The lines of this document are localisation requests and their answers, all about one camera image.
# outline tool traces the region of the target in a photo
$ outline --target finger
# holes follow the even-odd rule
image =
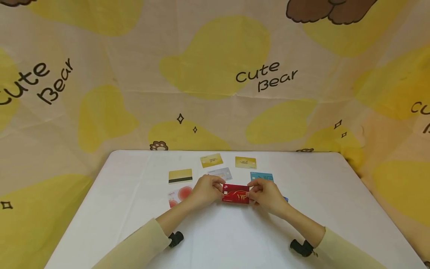
[[[261,190],[255,190],[254,189],[254,191],[251,189],[251,191],[250,192],[255,192],[255,193],[261,193],[261,192],[263,192],[263,191],[261,191]]]
[[[220,183],[220,184],[224,184],[225,180],[220,178],[219,176],[210,176],[212,183]]]
[[[222,185],[219,183],[213,183],[212,186],[214,186],[217,190],[219,190],[220,192],[222,192]]]
[[[251,188],[250,192],[261,192],[263,191],[263,186],[261,185],[256,185],[254,187]]]
[[[246,196],[251,198],[252,200],[258,200],[258,198],[260,197],[261,193],[260,192],[247,192]]]
[[[265,179],[255,179],[253,181],[251,181],[250,183],[248,183],[248,187],[252,187],[252,186],[258,186],[261,185],[264,187],[264,185],[266,185],[266,180]]]
[[[221,200],[224,197],[224,194],[222,192],[219,192],[218,190],[216,190],[215,192],[216,192],[216,198],[218,200]]]
[[[259,205],[260,205],[260,204],[259,204],[258,202],[255,202],[255,203],[252,205],[252,208],[257,208]]]

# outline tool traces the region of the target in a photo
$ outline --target red card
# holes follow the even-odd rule
[[[249,204],[249,198],[246,196],[246,192],[249,192],[248,186],[224,184],[222,186],[224,198],[222,201],[239,204]]]

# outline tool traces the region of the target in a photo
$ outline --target card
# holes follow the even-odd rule
[[[191,169],[176,170],[169,172],[169,184],[189,182],[193,180]]]
[[[257,169],[257,160],[255,158],[237,157],[236,156],[236,167]]]
[[[273,181],[273,175],[269,173],[251,172],[251,181],[257,178]]]
[[[248,186],[224,184],[222,186],[224,197],[222,201],[229,203],[249,204],[249,198],[246,192],[249,192]]]
[[[185,200],[191,194],[192,191],[193,188],[191,186],[185,186],[175,191],[169,192],[170,208]]]
[[[200,157],[200,161],[202,162],[203,168],[223,164],[221,154],[219,153]]]
[[[219,176],[225,181],[232,179],[230,169],[228,167],[209,171],[208,174],[211,176]]]

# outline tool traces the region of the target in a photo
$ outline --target backdrop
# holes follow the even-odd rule
[[[430,260],[428,0],[0,3],[4,268],[117,149],[340,152]]]

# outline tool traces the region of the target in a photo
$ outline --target beige sleeve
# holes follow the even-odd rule
[[[151,219],[113,248],[92,269],[142,269],[170,244],[155,219]]]
[[[314,252],[335,269],[386,269],[370,255],[328,228]]]

